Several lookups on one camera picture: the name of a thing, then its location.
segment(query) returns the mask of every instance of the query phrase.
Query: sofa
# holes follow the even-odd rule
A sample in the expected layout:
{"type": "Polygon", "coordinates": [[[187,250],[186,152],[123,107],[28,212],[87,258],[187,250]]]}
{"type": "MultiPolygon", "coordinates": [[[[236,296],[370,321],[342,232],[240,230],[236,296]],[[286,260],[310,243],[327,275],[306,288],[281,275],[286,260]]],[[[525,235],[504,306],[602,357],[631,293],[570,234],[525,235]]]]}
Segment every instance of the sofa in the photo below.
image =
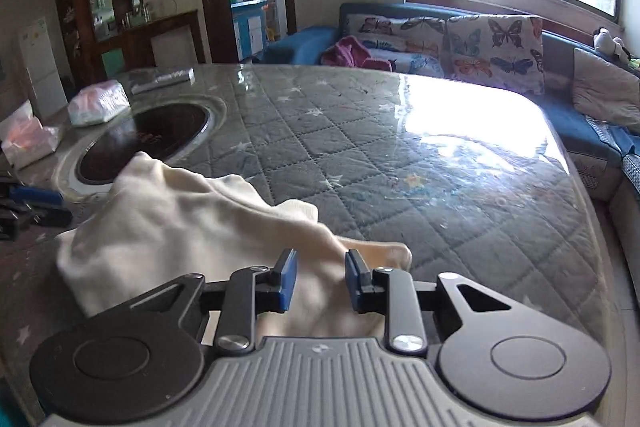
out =
{"type": "MultiPolygon", "coordinates": [[[[338,28],[313,26],[274,42],[265,49],[261,62],[319,64],[322,52],[346,34],[348,16],[352,14],[375,14],[393,19],[427,16],[448,20],[451,17],[473,13],[412,3],[346,3],[340,7],[338,28]]],[[[542,43],[545,92],[542,95],[528,94],[527,98],[541,107],[553,124],[591,198],[610,201],[622,181],[623,155],[615,146],[600,139],[584,115],[577,112],[572,103],[574,48],[590,52],[607,62],[610,62],[610,59],[589,46],[547,31],[542,32],[542,43]]],[[[637,71],[628,68],[627,70],[638,76],[637,71]]]]}

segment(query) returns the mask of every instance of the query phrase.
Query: refrigerator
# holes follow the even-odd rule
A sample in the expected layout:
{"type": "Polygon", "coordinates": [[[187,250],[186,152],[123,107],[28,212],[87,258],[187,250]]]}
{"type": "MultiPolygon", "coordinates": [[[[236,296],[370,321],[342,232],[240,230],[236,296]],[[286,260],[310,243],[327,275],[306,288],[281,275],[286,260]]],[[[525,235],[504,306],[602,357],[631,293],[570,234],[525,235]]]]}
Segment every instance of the refrigerator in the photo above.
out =
{"type": "Polygon", "coordinates": [[[18,34],[18,40],[29,78],[33,110],[43,120],[66,106],[65,91],[53,58],[44,17],[24,28],[18,34]]]}

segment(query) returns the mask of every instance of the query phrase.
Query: stuffed toy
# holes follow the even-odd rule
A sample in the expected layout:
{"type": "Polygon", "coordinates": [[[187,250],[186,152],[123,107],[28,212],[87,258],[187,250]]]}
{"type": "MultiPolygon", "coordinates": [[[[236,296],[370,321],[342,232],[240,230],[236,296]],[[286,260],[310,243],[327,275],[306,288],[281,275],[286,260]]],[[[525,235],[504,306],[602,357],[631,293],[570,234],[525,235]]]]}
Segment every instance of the stuffed toy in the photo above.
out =
{"type": "Polygon", "coordinates": [[[593,47],[607,57],[617,57],[625,66],[628,66],[629,61],[633,58],[633,55],[625,48],[622,39],[620,37],[612,38],[606,28],[599,28],[593,35],[593,47]]]}

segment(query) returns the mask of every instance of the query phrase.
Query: gray quilted pad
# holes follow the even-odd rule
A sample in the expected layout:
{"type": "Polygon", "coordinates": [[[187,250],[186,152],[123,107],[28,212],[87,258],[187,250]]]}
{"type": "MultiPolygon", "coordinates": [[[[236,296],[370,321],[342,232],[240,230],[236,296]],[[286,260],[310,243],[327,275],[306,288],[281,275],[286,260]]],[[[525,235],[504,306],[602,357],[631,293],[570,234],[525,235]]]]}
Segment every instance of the gray quilted pad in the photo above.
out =
{"type": "Polygon", "coordinates": [[[228,113],[180,165],[240,174],[268,203],[309,201],[338,235],[405,243],[415,279],[455,271],[603,341],[590,203],[533,103],[324,67],[219,66],[196,80],[188,89],[222,98],[228,113]]]}

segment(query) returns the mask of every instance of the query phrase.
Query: cream towel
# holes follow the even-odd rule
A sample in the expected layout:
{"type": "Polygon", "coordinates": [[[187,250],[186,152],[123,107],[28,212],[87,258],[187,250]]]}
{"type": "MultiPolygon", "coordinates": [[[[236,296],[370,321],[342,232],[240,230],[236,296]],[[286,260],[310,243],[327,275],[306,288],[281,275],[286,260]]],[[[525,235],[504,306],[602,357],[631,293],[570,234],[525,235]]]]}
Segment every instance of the cream towel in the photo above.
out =
{"type": "MultiPolygon", "coordinates": [[[[100,211],[58,238],[58,269],[89,316],[185,273],[226,280],[240,268],[273,266],[283,249],[295,248],[298,277],[290,310],[262,314],[258,338],[379,335],[380,315],[351,309],[344,253],[357,248],[372,268],[407,269],[411,261],[401,243],[335,236],[318,223],[312,204],[270,206],[240,176],[208,179],[145,153],[117,177],[100,211]]],[[[206,338],[215,325],[215,318],[209,321],[206,338]]]]}

